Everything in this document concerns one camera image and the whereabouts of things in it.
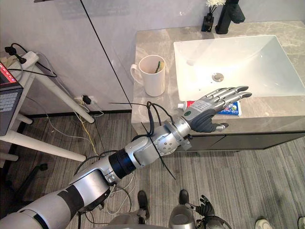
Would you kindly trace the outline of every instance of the table leg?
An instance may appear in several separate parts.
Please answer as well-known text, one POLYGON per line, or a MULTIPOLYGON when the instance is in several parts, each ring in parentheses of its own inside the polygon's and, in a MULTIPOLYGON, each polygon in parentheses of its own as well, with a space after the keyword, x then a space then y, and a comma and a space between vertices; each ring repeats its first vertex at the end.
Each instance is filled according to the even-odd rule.
MULTIPOLYGON (((38 67, 34 66, 36 72, 43 73, 38 67)), ((57 97, 65 102, 72 110, 79 113, 84 119, 89 123, 94 123, 94 118, 92 118, 87 112, 85 112, 73 99, 71 99, 62 89, 60 89, 52 80, 47 76, 40 75, 36 79, 45 85, 51 92, 53 92, 57 97)))
POLYGON ((5 136, 0 136, 0 140, 76 161, 84 161, 86 159, 84 155, 50 145, 12 130, 8 130, 5 136))
POLYGON ((17 161, 18 156, 13 154, 0 153, 0 160, 17 161))
POLYGON ((24 122, 24 123, 26 123, 26 124, 32 124, 33 123, 33 120, 32 119, 30 119, 30 118, 27 118, 26 116, 24 116, 24 115, 22 115, 22 114, 20 114, 20 113, 18 113, 17 114, 17 117, 16 117, 19 121, 22 121, 22 122, 24 122))

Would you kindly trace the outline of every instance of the white flower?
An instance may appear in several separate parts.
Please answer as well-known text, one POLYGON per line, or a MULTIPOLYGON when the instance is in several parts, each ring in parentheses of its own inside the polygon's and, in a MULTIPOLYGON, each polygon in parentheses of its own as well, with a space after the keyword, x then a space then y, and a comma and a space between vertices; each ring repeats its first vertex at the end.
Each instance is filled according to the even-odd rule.
POLYGON ((209 7, 213 5, 222 6, 225 4, 225 1, 226 0, 207 0, 206 5, 209 7))

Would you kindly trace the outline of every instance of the white sneaker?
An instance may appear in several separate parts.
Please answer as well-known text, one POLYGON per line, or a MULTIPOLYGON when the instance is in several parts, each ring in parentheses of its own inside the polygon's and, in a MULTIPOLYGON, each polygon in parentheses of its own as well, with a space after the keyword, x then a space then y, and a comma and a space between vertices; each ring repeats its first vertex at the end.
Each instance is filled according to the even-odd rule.
POLYGON ((305 217, 299 218, 297 221, 297 226, 299 229, 305 229, 305 217))
POLYGON ((272 227, 267 220, 261 219, 255 223, 255 229, 272 229, 272 227))

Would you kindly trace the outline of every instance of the robot finger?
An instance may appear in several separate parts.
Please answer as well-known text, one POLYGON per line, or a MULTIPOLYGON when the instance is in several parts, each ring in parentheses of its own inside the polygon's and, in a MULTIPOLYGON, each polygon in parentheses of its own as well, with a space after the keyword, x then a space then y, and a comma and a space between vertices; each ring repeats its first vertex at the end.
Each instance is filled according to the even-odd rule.
POLYGON ((229 96, 227 98, 224 98, 222 100, 222 101, 224 101, 223 108, 225 108, 229 104, 234 103, 234 102, 236 102, 238 100, 250 97, 251 95, 252 95, 252 93, 250 93, 250 92, 241 92, 241 93, 238 93, 238 94, 231 95, 231 96, 229 96))

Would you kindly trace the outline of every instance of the robotic arm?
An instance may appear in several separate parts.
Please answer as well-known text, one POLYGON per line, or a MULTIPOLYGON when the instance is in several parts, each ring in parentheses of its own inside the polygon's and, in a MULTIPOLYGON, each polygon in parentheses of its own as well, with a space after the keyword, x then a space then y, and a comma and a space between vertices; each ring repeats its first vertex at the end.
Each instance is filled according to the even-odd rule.
POLYGON ((228 124, 212 124, 212 117, 227 105, 252 94, 247 86, 222 88, 207 94, 187 108, 183 116, 165 121, 150 137, 142 136, 124 149, 103 157, 77 173, 69 186, 49 193, 0 221, 0 228, 64 229, 77 211, 90 211, 101 204, 117 184, 136 168, 151 164, 178 146, 191 147, 186 137, 197 132, 222 131, 228 124))

